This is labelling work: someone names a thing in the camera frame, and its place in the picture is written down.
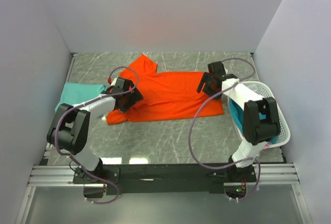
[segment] gray marble table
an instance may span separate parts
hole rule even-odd
[[[158,63],[158,72],[206,71],[207,64],[230,57],[242,57],[253,62],[250,53],[223,52],[145,52]],[[110,71],[128,66],[141,53],[78,53],[74,56],[68,82],[102,84]],[[228,73],[243,77],[251,73],[241,61],[224,63]],[[250,81],[258,80],[255,75]],[[202,162],[227,162],[240,144],[225,97],[224,115],[199,118],[192,134],[192,146]],[[105,163],[192,163],[188,150],[188,129],[191,119],[107,125],[100,117],[91,122],[88,145]],[[261,151],[261,162],[283,162],[280,148]],[[69,160],[53,148],[48,165],[67,165]]]

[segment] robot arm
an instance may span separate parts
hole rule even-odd
[[[243,140],[238,150],[231,156],[230,161],[236,162],[245,158],[256,158],[263,147],[280,133],[280,124],[276,100],[273,97],[263,97],[250,90],[233,74],[226,74],[222,62],[208,64],[208,73],[205,72],[197,89],[209,96],[231,87],[224,92],[244,112]],[[252,164],[252,160],[236,164],[237,168],[244,168]]]
[[[110,87],[102,92],[94,103],[76,109],[69,113],[63,120],[59,133],[58,144],[60,149],[66,150],[75,156],[75,159],[88,171],[98,174],[102,171],[102,161],[86,145],[88,127],[90,121],[95,118],[119,109],[122,113],[126,112],[131,106],[143,99],[143,96],[136,88],[128,94],[117,97],[104,97],[107,94],[125,92],[134,86],[133,82],[124,78],[116,78],[111,82]],[[61,104],[56,111],[52,125],[47,134],[47,141],[55,145],[55,128],[60,117],[70,108],[68,104]]]

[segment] cable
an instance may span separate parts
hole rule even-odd
[[[255,70],[255,68],[254,68],[254,65],[253,65],[251,62],[249,62],[249,61],[247,61],[247,60],[245,60],[245,59],[243,59],[243,58],[240,58],[240,57],[227,58],[227,59],[224,59],[222,62],[230,61],[230,60],[240,60],[240,61],[244,61],[244,62],[246,62],[247,64],[249,64],[250,67],[253,69],[252,74],[250,74],[250,75],[248,75],[248,76],[246,76],[246,77],[243,77],[243,78],[239,79],[239,82],[240,82],[240,81],[243,81],[243,80],[245,80],[245,79],[251,78],[251,77],[255,74],[256,70]],[[195,116],[194,116],[194,118],[193,118],[193,120],[192,120],[192,123],[191,123],[190,128],[189,128],[189,132],[188,132],[188,148],[189,148],[189,150],[190,150],[190,153],[191,153],[192,158],[197,162],[197,164],[201,165],[201,166],[204,167],[204,168],[207,168],[207,169],[213,169],[213,170],[222,170],[222,169],[226,169],[226,168],[228,168],[228,167],[234,166],[234,165],[237,164],[237,163],[240,163],[240,162],[243,162],[243,161],[247,161],[247,160],[253,160],[253,159],[254,159],[254,158],[244,158],[244,159],[240,159],[240,160],[238,160],[238,161],[236,161],[236,162],[229,163],[229,164],[227,164],[227,165],[225,165],[225,166],[218,166],[218,167],[208,166],[208,165],[205,165],[205,164],[201,163],[201,162],[198,160],[198,158],[195,156],[195,154],[194,154],[194,152],[193,152],[193,148],[192,148],[192,143],[191,143],[191,136],[192,136],[193,126],[194,126],[195,121],[197,120],[198,115],[200,114],[201,110],[202,110],[202,109],[203,109],[203,108],[204,108],[204,107],[205,107],[205,106],[206,106],[211,100],[213,100],[213,99],[215,99],[216,97],[222,95],[224,92],[227,92],[227,91],[233,89],[233,88],[234,88],[239,82],[236,82],[236,83],[234,83],[232,86],[230,86],[230,87],[228,87],[228,88],[226,88],[226,89],[223,89],[222,91],[220,91],[220,92],[218,92],[218,93],[216,93],[216,94],[210,96],[210,97],[209,97],[209,98],[208,98],[208,99],[207,99],[207,100],[206,100],[206,101],[205,101],[205,102],[199,107],[199,109],[198,109],[197,112],[195,113]],[[257,179],[257,182],[256,182],[256,184],[255,184],[253,190],[255,190],[255,189],[257,188],[257,186],[258,186],[258,184],[259,184],[259,180],[260,180],[260,174],[261,174],[261,166],[260,166],[260,163],[258,162],[257,159],[254,159],[254,160],[255,160],[255,161],[258,163],[258,165],[259,165],[259,175],[258,175],[258,179]],[[245,199],[247,196],[250,196],[250,195],[251,195],[251,192],[248,193],[245,197],[241,198],[240,200]]]
[[[137,85],[138,85],[138,82],[139,82],[139,76],[138,76],[138,74],[137,74],[133,69],[131,69],[130,67],[127,67],[127,66],[120,66],[120,67],[117,67],[117,68],[115,68],[115,69],[110,73],[109,77],[111,77],[112,74],[113,74],[116,70],[118,70],[118,69],[129,69],[129,70],[131,70],[131,71],[134,73],[134,75],[136,76],[136,83],[135,83],[135,85],[134,85],[131,89],[129,89],[128,91],[120,92],[120,93],[113,93],[113,94],[109,94],[109,95],[103,95],[103,96],[101,96],[100,98],[92,99],[92,100],[87,101],[87,102],[85,102],[85,103],[79,104],[79,105],[77,105],[77,106],[75,106],[75,107],[72,107],[71,109],[68,109],[68,110],[67,110],[66,112],[64,112],[64,114],[60,117],[60,119],[58,120],[58,123],[57,123],[57,125],[56,125],[56,128],[55,128],[54,146],[55,146],[57,152],[58,152],[60,155],[62,155],[62,156],[68,156],[69,158],[71,158],[71,160],[72,160],[73,162],[75,162],[75,163],[78,165],[78,167],[82,168],[82,170],[83,170],[87,175],[89,175],[91,178],[94,178],[94,179],[96,179],[96,180],[98,180],[98,181],[101,181],[101,182],[104,182],[104,183],[106,183],[106,184],[110,184],[110,185],[112,185],[112,186],[116,189],[116,191],[117,191],[117,192],[116,192],[116,196],[115,196],[113,199],[109,200],[109,201],[106,201],[106,202],[96,202],[96,201],[93,201],[92,199],[86,199],[87,201],[89,201],[89,202],[91,202],[91,203],[94,203],[94,204],[108,204],[108,203],[111,203],[111,202],[115,201],[115,200],[119,197],[119,194],[120,194],[119,187],[118,187],[116,184],[114,184],[113,182],[109,181],[109,180],[105,180],[105,179],[103,179],[103,178],[100,178],[100,177],[98,177],[98,176],[93,175],[92,173],[90,173],[87,169],[85,169],[85,168],[84,168],[84,167],[83,167],[83,166],[82,166],[82,165],[81,165],[81,164],[75,159],[75,157],[74,157],[72,154],[70,154],[70,153],[63,153],[63,152],[60,150],[59,146],[58,146],[58,132],[59,132],[60,126],[61,126],[61,124],[62,124],[64,118],[65,118],[69,113],[71,113],[72,111],[74,111],[74,110],[76,110],[76,109],[79,109],[79,108],[81,108],[81,107],[84,107],[85,105],[92,104],[92,103],[94,103],[94,102],[96,102],[96,101],[98,101],[98,100],[100,100],[100,99],[104,99],[104,98],[107,98],[107,97],[119,96],[119,95],[124,95],[124,94],[130,93],[130,92],[132,92],[135,88],[137,88]]]
[[[71,163],[73,162],[73,160],[72,161],[70,161],[70,163],[69,163],[69,168],[73,171],[73,172],[75,172],[75,170],[74,170],[74,168],[73,167],[71,167]]]

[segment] white laundry basket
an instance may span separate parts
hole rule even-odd
[[[242,84],[249,87],[251,90],[256,92],[257,94],[264,96],[264,97],[274,97],[273,93],[271,92],[271,89],[265,85],[264,83],[258,82],[258,81],[247,81],[242,82]],[[282,114],[278,104],[278,115],[279,115],[279,123],[280,123],[280,134],[278,135],[277,142],[275,144],[270,144],[268,148],[272,147],[278,147],[281,145],[285,145],[290,140],[290,130],[289,127],[285,121],[284,115]],[[243,139],[242,132],[237,128],[239,136]]]

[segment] orange t-shirt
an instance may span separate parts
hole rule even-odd
[[[108,124],[193,118],[202,103],[208,99],[205,93],[197,93],[203,72],[157,73],[157,64],[145,55],[141,55],[129,67],[139,75],[137,88],[144,99],[125,113],[120,113],[119,110],[110,112],[107,116]],[[128,69],[119,75],[136,83],[134,73]],[[199,117],[219,114],[223,114],[222,101],[212,100],[202,109]]]

